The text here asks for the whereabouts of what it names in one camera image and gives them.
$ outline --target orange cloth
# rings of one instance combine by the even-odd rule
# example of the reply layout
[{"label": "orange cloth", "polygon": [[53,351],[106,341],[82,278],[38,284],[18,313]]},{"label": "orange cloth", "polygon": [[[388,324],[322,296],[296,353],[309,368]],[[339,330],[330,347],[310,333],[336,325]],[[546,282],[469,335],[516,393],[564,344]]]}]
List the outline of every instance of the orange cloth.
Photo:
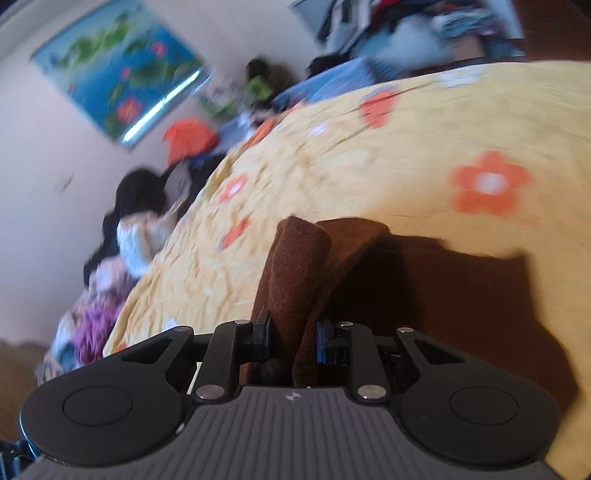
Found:
[{"label": "orange cloth", "polygon": [[391,89],[378,91],[370,95],[359,109],[363,115],[363,120],[372,128],[383,127],[387,120],[390,110],[398,102],[398,95]]},{"label": "orange cloth", "polygon": [[230,245],[232,245],[236,240],[238,240],[238,237],[242,235],[242,232],[244,232],[244,230],[246,230],[246,227],[250,224],[251,220],[248,217],[240,220],[240,222],[238,222],[236,225],[230,228],[229,232],[222,237],[217,246],[217,249],[224,250],[228,248]]},{"label": "orange cloth", "polygon": [[186,157],[207,153],[219,143],[217,132],[192,118],[173,123],[163,140],[168,142],[168,166]]},{"label": "orange cloth", "polygon": [[256,132],[252,137],[250,137],[244,143],[244,150],[248,150],[249,148],[253,147],[257,143],[259,143],[263,138],[265,138],[271,131],[275,128],[278,123],[278,118],[276,116],[272,116],[265,120],[259,128],[256,129]]}]

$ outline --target white garment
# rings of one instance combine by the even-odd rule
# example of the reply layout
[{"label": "white garment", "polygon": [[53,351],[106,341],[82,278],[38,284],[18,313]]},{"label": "white garment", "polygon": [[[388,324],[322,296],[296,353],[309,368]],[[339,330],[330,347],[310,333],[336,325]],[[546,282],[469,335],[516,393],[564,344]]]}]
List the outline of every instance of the white garment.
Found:
[{"label": "white garment", "polygon": [[162,217],[158,217],[154,212],[141,212],[128,215],[119,221],[119,254],[132,277],[140,278],[144,275],[156,253],[166,244],[177,224],[177,211],[183,200],[176,201]]}]

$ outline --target yellow bedspread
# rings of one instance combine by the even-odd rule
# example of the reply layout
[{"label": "yellow bedspread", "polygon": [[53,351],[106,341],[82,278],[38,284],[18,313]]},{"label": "yellow bedspread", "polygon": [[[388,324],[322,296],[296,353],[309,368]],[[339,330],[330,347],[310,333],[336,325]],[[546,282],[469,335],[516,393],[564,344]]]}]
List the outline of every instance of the yellow bedspread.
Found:
[{"label": "yellow bedspread", "polygon": [[[538,317],[581,389],[548,461],[582,480],[591,472],[591,64],[493,64],[472,85],[443,88],[437,75],[390,85],[400,95],[382,128],[358,109],[370,87],[293,111],[226,158],[131,293],[105,354],[176,324],[204,333],[249,317],[277,222],[292,213],[365,217],[470,254],[524,249]],[[236,225],[245,228],[232,243]]]}]

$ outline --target round black pad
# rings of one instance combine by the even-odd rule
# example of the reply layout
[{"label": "round black pad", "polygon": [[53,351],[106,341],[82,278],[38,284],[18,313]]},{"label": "round black pad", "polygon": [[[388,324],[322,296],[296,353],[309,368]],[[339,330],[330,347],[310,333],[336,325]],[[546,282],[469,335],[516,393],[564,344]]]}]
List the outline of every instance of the round black pad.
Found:
[{"label": "round black pad", "polygon": [[508,468],[543,458],[559,423],[552,399],[533,382],[480,365],[424,371],[400,405],[407,432],[465,465]]},{"label": "round black pad", "polygon": [[117,465],[171,439],[183,416],[180,394],[156,365],[107,357],[42,385],[25,402],[22,430],[60,462]]},{"label": "round black pad", "polygon": [[90,387],[70,395],[64,403],[64,413],[80,425],[98,427],[121,420],[133,404],[131,397],[119,388]]},{"label": "round black pad", "polygon": [[491,427],[507,423],[519,410],[519,405],[511,395],[488,387],[460,390],[452,396],[450,405],[462,420]]}]

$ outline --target wall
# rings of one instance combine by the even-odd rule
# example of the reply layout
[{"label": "wall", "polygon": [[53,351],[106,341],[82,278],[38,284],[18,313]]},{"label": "wall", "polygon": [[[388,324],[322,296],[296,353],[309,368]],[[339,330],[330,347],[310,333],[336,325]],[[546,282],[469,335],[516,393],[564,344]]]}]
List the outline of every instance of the wall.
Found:
[{"label": "wall", "polygon": [[[30,64],[35,49],[101,0],[24,0],[0,22],[0,337],[49,343],[82,290],[82,267],[130,169],[165,168],[163,132],[202,116],[189,99],[131,152],[113,145]],[[209,65],[236,79],[257,54],[297,73],[316,46],[285,0],[147,0]],[[71,183],[61,191],[69,178]]]},{"label": "wall", "polygon": [[293,0],[168,0],[148,2],[161,17],[174,22],[183,37],[190,38],[196,19],[217,25],[232,45],[232,52],[247,62],[258,55],[285,63],[303,78],[305,68],[320,54],[318,45],[296,14]]}]

